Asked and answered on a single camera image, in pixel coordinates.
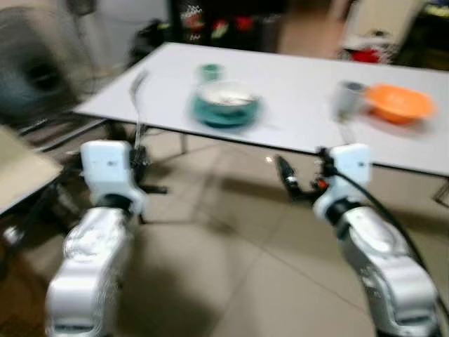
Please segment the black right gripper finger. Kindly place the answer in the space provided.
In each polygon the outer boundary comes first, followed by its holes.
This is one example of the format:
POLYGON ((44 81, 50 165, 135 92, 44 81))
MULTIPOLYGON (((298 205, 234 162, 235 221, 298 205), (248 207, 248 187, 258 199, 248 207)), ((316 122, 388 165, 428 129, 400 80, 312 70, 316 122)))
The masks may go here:
POLYGON ((296 180, 295 170, 281 155, 276 156, 276 167, 283 186, 288 192, 288 198, 292 201, 301 200, 301 188, 296 180))

